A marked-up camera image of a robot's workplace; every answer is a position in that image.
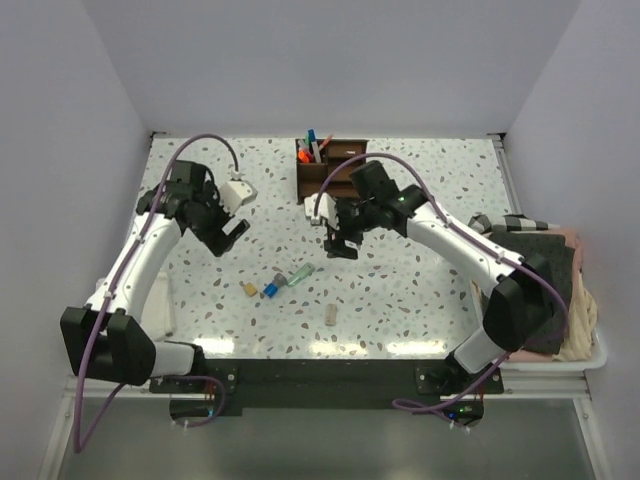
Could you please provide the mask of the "brown wooden desk organizer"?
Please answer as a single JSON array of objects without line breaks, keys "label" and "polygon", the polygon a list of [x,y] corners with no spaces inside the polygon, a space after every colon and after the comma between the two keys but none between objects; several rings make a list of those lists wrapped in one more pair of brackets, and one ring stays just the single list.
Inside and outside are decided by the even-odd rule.
[{"label": "brown wooden desk organizer", "polygon": [[[320,162],[303,162],[297,154],[296,191],[297,204],[317,193],[321,185],[340,165],[352,157],[365,154],[368,140],[365,139],[331,139],[320,149]],[[350,175],[365,159],[358,160],[343,168],[329,183],[327,193],[337,198],[357,199],[358,193],[351,182]]]}]

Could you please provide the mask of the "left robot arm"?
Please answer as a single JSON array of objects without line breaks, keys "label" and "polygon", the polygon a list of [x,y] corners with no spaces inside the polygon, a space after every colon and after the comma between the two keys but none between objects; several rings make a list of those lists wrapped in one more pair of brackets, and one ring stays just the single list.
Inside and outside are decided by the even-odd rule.
[{"label": "left robot arm", "polygon": [[83,306],[62,314],[61,332],[77,378],[140,386],[171,376],[185,392],[205,385],[202,349],[153,339],[141,325],[142,313],[161,267],[184,234],[192,232],[216,257],[226,254],[249,224],[241,220],[230,232],[225,226],[256,196],[239,173],[217,185],[209,167],[179,160],[139,199],[128,239],[106,279]]}]

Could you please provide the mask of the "green capped pen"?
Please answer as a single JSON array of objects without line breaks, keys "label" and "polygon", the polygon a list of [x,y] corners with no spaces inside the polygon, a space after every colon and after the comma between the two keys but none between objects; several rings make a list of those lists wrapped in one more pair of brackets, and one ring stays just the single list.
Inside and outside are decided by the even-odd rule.
[{"label": "green capped pen", "polygon": [[321,148],[326,147],[331,142],[332,139],[333,139],[333,134],[327,135],[327,137],[323,140],[321,144]]}]

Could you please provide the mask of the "blue capped white marker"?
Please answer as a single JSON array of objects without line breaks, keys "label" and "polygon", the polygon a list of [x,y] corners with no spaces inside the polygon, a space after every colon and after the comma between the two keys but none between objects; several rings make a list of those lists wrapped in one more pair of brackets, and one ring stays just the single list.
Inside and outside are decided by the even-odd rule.
[{"label": "blue capped white marker", "polygon": [[320,146],[316,139],[315,131],[313,129],[309,129],[306,135],[307,146],[309,148],[310,153],[313,156],[313,160],[315,163],[321,163],[321,152]]}]

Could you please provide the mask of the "black orange marker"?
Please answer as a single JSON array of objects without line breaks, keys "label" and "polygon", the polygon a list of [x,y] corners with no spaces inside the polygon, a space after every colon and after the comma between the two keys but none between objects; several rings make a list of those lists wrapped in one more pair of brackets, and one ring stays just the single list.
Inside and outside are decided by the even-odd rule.
[{"label": "black orange marker", "polygon": [[309,156],[307,155],[307,153],[306,153],[306,152],[304,152],[304,151],[299,151],[299,152],[298,152],[298,159],[299,159],[299,161],[300,161],[301,163],[305,163],[305,164],[307,164],[307,163],[310,163],[310,162],[311,162],[310,157],[309,157]]}]

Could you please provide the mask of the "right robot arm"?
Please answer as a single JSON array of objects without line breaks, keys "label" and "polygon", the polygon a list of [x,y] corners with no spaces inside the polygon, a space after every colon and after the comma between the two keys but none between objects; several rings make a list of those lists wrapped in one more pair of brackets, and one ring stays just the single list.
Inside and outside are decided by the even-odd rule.
[{"label": "right robot arm", "polygon": [[500,364],[529,343],[546,342],[545,326],[567,315],[544,257],[508,250],[457,220],[421,178],[400,189],[377,160],[356,168],[350,178],[357,200],[336,199],[323,184],[304,201],[310,223],[327,229],[328,256],[355,260],[365,233],[384,228],[442,256],[488,299],[481,325],[447,357],[445,379],[452,390],[469,392],[489,364]]}]

